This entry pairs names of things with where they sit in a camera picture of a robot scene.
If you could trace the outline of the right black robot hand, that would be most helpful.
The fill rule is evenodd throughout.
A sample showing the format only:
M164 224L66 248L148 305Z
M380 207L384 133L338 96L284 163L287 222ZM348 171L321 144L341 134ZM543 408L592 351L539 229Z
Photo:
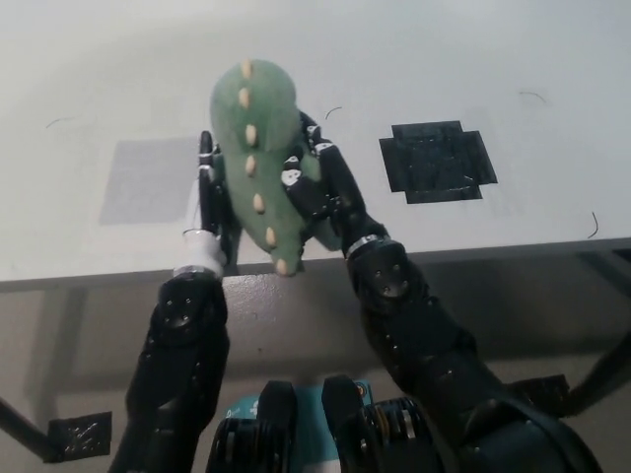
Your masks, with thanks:
M319 124L306 113L300 113L300 120L308 149L294 148L281 172L291 203L310 223L330 222L346 258L373 247L392 246L385 226L369 215L339 148L321 135Z

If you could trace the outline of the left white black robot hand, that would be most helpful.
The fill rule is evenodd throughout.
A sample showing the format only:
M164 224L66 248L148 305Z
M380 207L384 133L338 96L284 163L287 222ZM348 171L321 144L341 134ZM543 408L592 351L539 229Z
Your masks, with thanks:
M189 192L182 241L184 258L174 268L174 276L210 273L221 279L228 264L228 223L230 205L222 173L217 170L222 156L211 133L199 137L197 175Z

